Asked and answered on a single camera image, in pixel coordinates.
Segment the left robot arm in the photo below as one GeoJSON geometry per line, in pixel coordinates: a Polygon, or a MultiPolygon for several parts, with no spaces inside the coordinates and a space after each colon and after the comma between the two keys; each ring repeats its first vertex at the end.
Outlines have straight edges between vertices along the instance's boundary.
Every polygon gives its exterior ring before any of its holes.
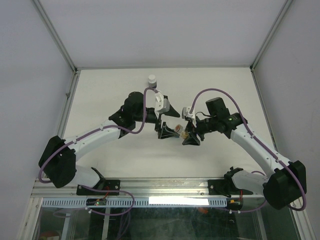
{"type": "Polygon", "coordinates": [[[52,183],[56,188],[76,184],[89,189],[93,194],[112,190],[107,179],[94,167],[83,167],[77,161],[89,152],[108,142],[119,140],[127,134],[139,134],[136,123],[153,124],[159,138],[177,135],[162,122],[163,115],[178,118],[180,114],[171,106],[168,97],[155,92],[154,107],[146,106],[146,93],[131,92],[123,105],[98,127],[81,135],[62,139],[58,135],[50,138],[38,162],[38,180],[52,183]]]}

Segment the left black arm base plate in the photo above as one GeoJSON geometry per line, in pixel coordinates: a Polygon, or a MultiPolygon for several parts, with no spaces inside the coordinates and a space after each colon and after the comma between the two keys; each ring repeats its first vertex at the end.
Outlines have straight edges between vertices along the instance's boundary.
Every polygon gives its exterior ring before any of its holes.
{"type": "Polygon", "coordinates": [[[77,196],[118,196],[121,187],[119,179],[101,179],[92,189],[78,185],[76,190],[77,196]]]}

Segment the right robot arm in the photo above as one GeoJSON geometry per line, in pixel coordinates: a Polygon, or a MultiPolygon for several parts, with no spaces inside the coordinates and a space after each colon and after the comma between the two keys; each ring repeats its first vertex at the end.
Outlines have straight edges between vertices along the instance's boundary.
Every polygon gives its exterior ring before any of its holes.
{"type": "Polygon", "coordinates": [[[260,166],[262,175],[231,167],[223,176],[223,184],[216,191],[227,197],[240,190],[264,196],[276,210],[289,207],[292,202],[306,198],[306,168],[300,161],[291,161],[271,149],[248,125],[240,113],[231,114],[222,98],[206,101],[209,114],[199,119],[191,107],[182,109],[187,121],[188,136],[183,145],[199,146],[205,134],[219,132],[244,149],[260,166]]]}

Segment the amber pill bottle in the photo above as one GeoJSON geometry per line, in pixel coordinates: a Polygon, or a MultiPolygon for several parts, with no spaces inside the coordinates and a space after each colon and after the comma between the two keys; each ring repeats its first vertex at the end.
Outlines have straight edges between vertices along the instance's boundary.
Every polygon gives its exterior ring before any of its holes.
{"type": "Polygon", "coordinates": [[[184,140],[189,137],[189,133],[184,129],[181,124],[177,124],[174,128],[174,131],[184,140]]]}

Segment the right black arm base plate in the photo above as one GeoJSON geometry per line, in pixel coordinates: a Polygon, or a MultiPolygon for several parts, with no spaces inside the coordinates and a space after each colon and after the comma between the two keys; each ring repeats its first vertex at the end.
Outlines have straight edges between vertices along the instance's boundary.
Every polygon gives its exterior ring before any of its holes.
{"type": "Polygon", "coordinates": [[[253,195],[253,192],[236,188],[232,182],[226,179],[209,179],[207,181],[208,194],[211,196],[222,195],[230,198],[232,195],[253,195]]]}

